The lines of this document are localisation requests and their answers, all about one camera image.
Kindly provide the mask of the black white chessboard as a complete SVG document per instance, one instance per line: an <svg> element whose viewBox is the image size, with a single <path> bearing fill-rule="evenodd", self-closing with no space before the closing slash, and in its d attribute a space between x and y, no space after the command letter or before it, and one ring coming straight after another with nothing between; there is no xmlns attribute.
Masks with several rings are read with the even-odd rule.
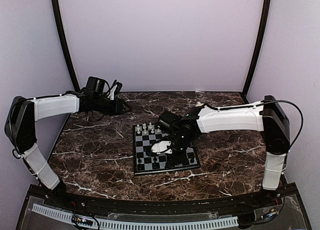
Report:
<svg viewBox="0 0 320 230"><path fill-rule="evenodd" d="M157 130L157 126L151 122L149 124L140 124L140 134L137 134L136 126L132 126L133 172L135 176L186 171L201 167L198 154L193 148L188 148L186 152L189 160L192 157L192 153L194 153L196 160L194 164L168 165L167 154L162 153L157 155L151 152L151 145L167 134L161 132L161 130ZM157 169L153 169L153 163L157 163ZM143 165L143 170L138 170L138 164Z"/></svg>

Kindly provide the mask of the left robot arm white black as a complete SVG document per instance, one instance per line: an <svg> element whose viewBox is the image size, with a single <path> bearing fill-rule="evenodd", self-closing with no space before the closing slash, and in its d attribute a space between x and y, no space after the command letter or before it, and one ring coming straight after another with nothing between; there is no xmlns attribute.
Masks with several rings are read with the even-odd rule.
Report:
<svg viewBox="0 0 320 230"><path fill-rule="evenodd" d="M103 116L119 116L132 110L124 99L66 93L12 100L4 131L16 158L22 158L30 173L48 190L51 200L60 208L71 203L66 185L48 163L48 158L70 114L99 112Z"/></svg>

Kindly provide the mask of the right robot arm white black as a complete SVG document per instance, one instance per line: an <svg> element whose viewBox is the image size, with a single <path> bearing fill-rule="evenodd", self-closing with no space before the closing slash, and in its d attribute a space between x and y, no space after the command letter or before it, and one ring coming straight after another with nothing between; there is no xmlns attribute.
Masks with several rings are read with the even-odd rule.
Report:
<svg viewBox="0 0 320 230"><path fill-rule="evenodd" d="M284 171L288 154L300 136L291 139L290 121L281 104L293 106L298 113L301 109L288 100L277 100L266 95L262 101L233 106L213 106L200 103L180 116L169 114L167 120L159 121L159 126L173 137L171 143L175 153L187 149L193 139L201 134L221 131L255 131L262 133L266 150L263 190L255 195L255 203L266 207L275 198Z"/></svg>

